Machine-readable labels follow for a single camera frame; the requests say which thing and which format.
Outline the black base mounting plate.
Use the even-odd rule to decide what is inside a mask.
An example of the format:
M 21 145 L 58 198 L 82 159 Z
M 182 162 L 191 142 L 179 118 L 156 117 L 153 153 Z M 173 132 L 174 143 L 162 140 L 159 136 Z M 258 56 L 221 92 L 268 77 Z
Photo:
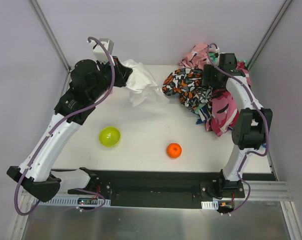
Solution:
M 200 209 L 213 197 L 245 197 L 240 181 L 233 188 L 219 189 L 217 172 L 151 172 L 94 170 L 85 187 L 110 200 L 113 207 Z

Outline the left aluminium frame post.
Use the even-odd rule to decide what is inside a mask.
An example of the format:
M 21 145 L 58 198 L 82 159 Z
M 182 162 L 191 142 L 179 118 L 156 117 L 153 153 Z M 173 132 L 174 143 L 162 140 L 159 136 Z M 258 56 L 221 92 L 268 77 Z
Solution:
M 62 51 L 62 48 L 37 0 L 28 0 L 29 5 L 33 9 L 40 25 L 42 26 L 45 35 L 47 39 L 49 40 L 51 46 L 53 47 L 53 50 L 58 56 L 58 59 L 60 60 L 61 64 L 63 65 L 64 69 L 66 70 L 67 73 L 70 72 L 71 70 L 71 65 L 67 61 L 65 54 Z

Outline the right aluminium frame post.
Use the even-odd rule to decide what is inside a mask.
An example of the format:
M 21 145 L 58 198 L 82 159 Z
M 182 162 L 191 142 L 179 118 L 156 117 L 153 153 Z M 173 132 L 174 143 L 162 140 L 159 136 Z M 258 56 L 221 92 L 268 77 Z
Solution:
M 274 18 L 272 19 L 269 27 L 267 28 L 266 32 L 264 33 L 261 41 L 259 42 L 257 48 L 255 49 L 253 55 L 251 56 L 250 60 L 247 63 L 247 68 L 250 70 L 253 66 L 262 51 L 264 50 L 266 44 L 272 37 L 273 33 L 275 32 L 276 28 L 284 18 L 286 12 L 289 10 L 291 7 L 292 3 L 294 0 L 284 0 L 282 1 L 278 11 L 276 12 Z

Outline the black orange camouflage cloth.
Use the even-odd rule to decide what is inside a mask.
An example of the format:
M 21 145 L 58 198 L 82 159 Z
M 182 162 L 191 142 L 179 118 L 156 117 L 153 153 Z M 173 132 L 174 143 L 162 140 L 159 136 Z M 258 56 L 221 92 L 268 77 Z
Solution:
M 202 70 L 181 68 L 164 80 L 162 91 L 166 96 L 179 97 L 180 103 L 193 113 L 202 108 L 212 110 L 212 88 L 202 85 Z

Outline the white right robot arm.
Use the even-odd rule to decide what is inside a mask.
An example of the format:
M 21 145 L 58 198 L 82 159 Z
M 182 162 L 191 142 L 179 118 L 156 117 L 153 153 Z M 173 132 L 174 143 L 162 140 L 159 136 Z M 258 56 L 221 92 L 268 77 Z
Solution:
M 215 181 L 207 183 L 203 191 L 210 197 L 244 197 L 242 173 L 249 158 L 258 154 L 262 144 L 268 144 L 272 110 L 265 109 L 254 96 L 243 70 L 237 69 L 233 53 L 219 55 L 218 64 L 212 63 L 204 72 L 203 83 L 212 87 L 225 87 L 235 100 L 238 118 L 231 136 L 234 143 L 230 158 Z

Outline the magenta pink camouflage cloth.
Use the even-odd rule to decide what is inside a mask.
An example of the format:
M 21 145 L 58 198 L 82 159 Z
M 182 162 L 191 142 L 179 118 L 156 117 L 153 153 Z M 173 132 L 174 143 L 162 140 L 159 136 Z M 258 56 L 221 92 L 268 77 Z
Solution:
M 214 68 L 209 60 L 206 60 L 203 67 L 202 86 L 207 91 L 208 104 L 206 111 L 209 116 L 205 120 L 205 128 L 209 132 L 213 131 L 219 137 L 234 127 L 239 113 L 235 100 L 228 90 L 214 88 L 208 83 L 208 74 L 211 70 L 214 70 Z

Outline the yellow-green plastic bowl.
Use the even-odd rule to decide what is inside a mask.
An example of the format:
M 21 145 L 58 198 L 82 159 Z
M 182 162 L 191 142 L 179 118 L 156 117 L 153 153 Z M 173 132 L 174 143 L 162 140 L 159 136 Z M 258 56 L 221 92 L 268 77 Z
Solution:
M 99 142 L 101 145 L 105 147 L 114 147 L 116 146 L 121 139 L 121 133 L 120 131 L 111 126 L 106 127 L 102 129 L 99 133 Z

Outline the light pink patterned cloth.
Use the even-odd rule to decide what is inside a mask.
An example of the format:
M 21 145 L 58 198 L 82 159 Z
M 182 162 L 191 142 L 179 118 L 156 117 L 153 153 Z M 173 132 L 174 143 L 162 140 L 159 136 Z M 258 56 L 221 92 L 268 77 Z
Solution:
M 183 56 L 182 60 L 178 64 L 179 68 L 204 70 L 204 66 L 206 64 L 210 64 L 206 52 L 207 47 L 208 45 L 205 43 L 198 43 L 195 45 L 191 52 Z

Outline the orange mandarin fruit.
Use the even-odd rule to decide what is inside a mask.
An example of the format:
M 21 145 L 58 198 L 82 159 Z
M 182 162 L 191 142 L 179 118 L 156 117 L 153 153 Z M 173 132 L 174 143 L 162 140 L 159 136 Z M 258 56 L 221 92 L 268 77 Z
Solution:
M 171 159 L 178 158 L 182 154 L 182 147 L 178 143 L 170 143 L 167 146 L 166 153 Z

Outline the aluminium frame post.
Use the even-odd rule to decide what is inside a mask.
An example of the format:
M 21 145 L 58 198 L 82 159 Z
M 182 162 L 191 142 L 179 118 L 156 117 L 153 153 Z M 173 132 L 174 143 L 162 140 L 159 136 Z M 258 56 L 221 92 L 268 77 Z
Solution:
M 247 63 L 247 68 L 250 70 L 253 66 L 262 51 L 264 50 L 266 44 L 272 37 L 273 33 L 275 32 L 276 28 L 284 18 L 286 12 L 289 10 L 291 7 L 292 3 L 294 0 L 284 0 L 282 1 L 278 11 L 276 12 L 274 18 L 272 19 L 269 27 L 267 28 L 266 32 L 264 33 L 261 41 L 259 42 L 257 48 L 255 49 L 253 55 L 251 56 L 250 60 Z
M 45 35 L 47 39 L 49 40 L 51 46 L 53 47 L 53 50 L 58 56 L 58 59 L 60 60 L 61 64 L 63 65 L 64 69 L 66 70 L 67 73 L 70 72 L 71 70 L 71 65 L 67 61 L 65 54 L 62 51 L 62 48 L 37 0 L 28 0 L 29 5 L 33 9 L 40 25 L 42 26 Z

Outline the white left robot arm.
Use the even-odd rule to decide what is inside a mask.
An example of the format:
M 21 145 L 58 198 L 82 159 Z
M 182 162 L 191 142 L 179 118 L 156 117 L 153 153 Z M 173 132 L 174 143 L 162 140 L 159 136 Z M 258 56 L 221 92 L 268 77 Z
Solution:
M 126 87 L 132 68 L 124 66 L 117 57 L 111 64 L 91 59 L 80 60 L 71 71 L 68 90 L 54 108 L 54 114 L 31 156 L 19 166 L 10 166 L 7 175 L 41 202 L 51 200 L 62 186 L 62 177 L 51 169 L 71 136 L 95 110 L 92 106 L 111 86 Z

